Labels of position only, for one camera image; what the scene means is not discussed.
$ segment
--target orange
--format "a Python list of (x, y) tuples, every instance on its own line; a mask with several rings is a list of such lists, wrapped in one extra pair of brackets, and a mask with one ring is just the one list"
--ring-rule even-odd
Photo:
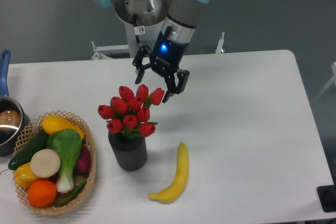
[(57, 187), (54, 182), (39, 179), (32, 183), (28, 190), (28, 200), (33, 207), (44, 207), (52, 203), (57, 195)]

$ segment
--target red tulip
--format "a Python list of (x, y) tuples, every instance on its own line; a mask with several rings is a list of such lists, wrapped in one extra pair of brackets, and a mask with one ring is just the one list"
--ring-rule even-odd
[(140, 85), (136, 92), (136, 96), (141, 97), (142, 101), (144, 101), (149, 96), (148, 87), (145, 84)]
[(119, 87), (119, 95), (121, 96), (122, 100), (130, 100), (132, 97), (134, 97), (133, 91), (126, 86), (120, 86)]
[(126, 113), (128, 109), (127, 103), (122, 100), (120, 97), (112, 97), (111, 99), (112, 107), (114, 110), (119, 113), (119, 114), (124, 114)]
[(117, 134), (122, 130), (122, 122), (119, 119), (112, 119), (106, 127), (112, 134)]
[(139, 127), (139, 133), (144, 136), (148, 137), (155, 132), (155, 126), (150, 123), (143, 123)]
[(139, 120), (139, 122), (148, 122), (150, 116), (151, 114), (149, 109), (147, 107), (143, 107), (138, 111), (136, 118)]
[(161, 88), (155, 89), (151, 93), (152, 104), (159, 105), (161, 103), (163, 96), (164, 96), (164, 91)]
[(133, 97), (129, 100), (128, 106), (135, 111), (138, 111), (143, 104), (141, 97)]
[(113, 109), (107, 105), (99, 105), (98, 106), (98, 114), (103, 119), (110, 119), (113, 117)]
[(125, 128), (133, 129), (138, 124), (138, 119), (135, 115), (126, 115), (122, 120), (123, 125)]

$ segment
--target wicker basket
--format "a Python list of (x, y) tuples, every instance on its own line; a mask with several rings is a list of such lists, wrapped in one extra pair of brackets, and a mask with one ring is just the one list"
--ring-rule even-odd
[(83, 176), (83, 175), (74, 173), (75, 187), (79, 185), (84, 179), (87, 179), (87, 183), (83, 191), (74, 200), (72, 200), (70, 203), (66, 204), (65, 206), (55, 207), (55, 205), (57, 205), (63, 198), (68, 196), (68, 194), (58, 193), (56, 199), (50, 205), (43, 207), (43, 208), (33, 207), (29, 204), (29, 200), (27, 199), (28, 189), (22, 188), (18, 184), (15, 184), (17, 196), (20, 198), (20, 201), (26, 207), (29, 208), (29, 210), (35, 213), (41, 214), (41, 215), (57, 215), (57, 214), (67, 212), (75, 208), (80, 203), (82, 203), (83, 200), (88, 196), (88, 194), (92, 190), (93, 185), (95, 183), (94, 180), (96, 178), (97, 160), (96, 160), (96, 150), (94, 148), (94, 142), (93, 142), (93, 138), (92, 138), (92, 134), (89, 129), (89, 126), (79, 116), (71, 112), (67, 112), (67, 111), (57, 111), (57, 112), (46, 113), (45, 115), (32, 120), (29, 123), (29, 126), (26, 126), (22, 130), (21, 135), (18, 137), (16, 146), (14, 148), (14, 155), (16, 155), (23, 147), (25, 147), (25, 145), (36, 135), (36, 133), (41, 129), (41, 123), (42, 123), (43, 118), (45, 118), (48, 115), (62, 116), (63, 118), (68, 119), (70, 122), (80, 127), (86, 134), (85, 140), (83, 141), (85, 143), (85, 146), (88, 148), (91, 154), (91, 168), (90, 168), (89, 174), (86, 176)]

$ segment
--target black vase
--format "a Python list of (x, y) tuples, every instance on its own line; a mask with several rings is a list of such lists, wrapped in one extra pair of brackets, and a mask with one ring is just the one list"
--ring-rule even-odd
[(138, 170), (147, 161), (147, 147), (145, 137), (134, 139), (124, 138), (121, 133), (109, 132), (109, 142), (116, 156), (117, 162), (124, 170)]

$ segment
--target onion slice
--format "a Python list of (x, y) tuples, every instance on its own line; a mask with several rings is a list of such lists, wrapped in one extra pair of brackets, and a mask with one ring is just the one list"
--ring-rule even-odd
[(61, 166), (61, 159), (57, 152), (44, 149), (34, 154), (30, 161), (31, 171), (40, 178), (49, 178), (55, 175)]

